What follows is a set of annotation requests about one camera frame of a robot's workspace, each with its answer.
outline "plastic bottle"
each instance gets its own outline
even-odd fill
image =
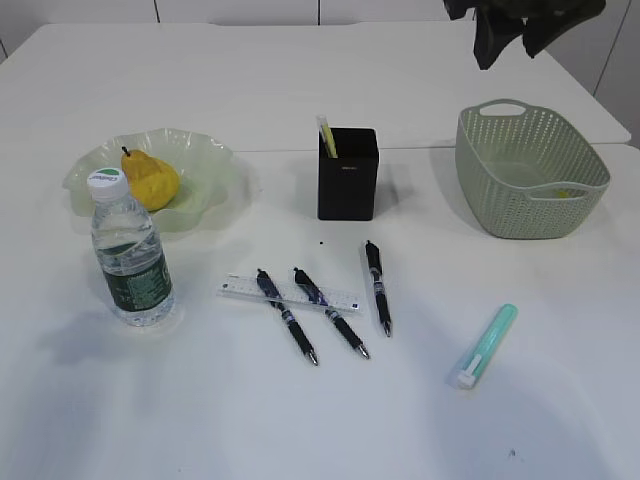
[[[103,168],[87,179],[96,202],[91,236],[116,314],[149,326],[173,307],[171,278],[151,216],[129,192],[124,172]]]

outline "white wall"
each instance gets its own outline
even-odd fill
[[[46,23],[155,21],[153,0],[0,0],[0,38],[9,54]]]
[[[162,22],[316,25],[318,0],[157,0]]]
[[[549,45],[553,57],[593,94],[631,0],[607,0],[599,16],[569,30]]]
[[[448,20],[441,0],[320,0],[320,23],[383,20]]]
[[[640,0],[631,2],[596,99],[627,127],[631,144],[640,148]]]

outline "green glass bowl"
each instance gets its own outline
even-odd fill
[[[227,187],[239,175],[233,152],[208,135],[174,128],[121,135],[84,155],[65,177],[62,186],[71,193],[71,208],[76,215],[93,215],[94,202],[87,188],[87,177],[99,168],[120,167],[123,146],[167,162],[180,175],[176,196],[152,214],[160,232],[194,228],[204,212],[224,202]]]

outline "black pen holder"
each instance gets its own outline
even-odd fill
[[[338,158],[330,158],[319,136],[318,218],[373,218],[379,153],[370,128],[332,128]]]

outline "green plastic basket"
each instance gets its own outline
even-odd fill
[[[492,105],[518,115],[484,115]],[[563,237],[575,230],[609,186],[593,147],[548,108],[500,99],[467,108],[458,119],[456,168],[474,215],[492,235]]]

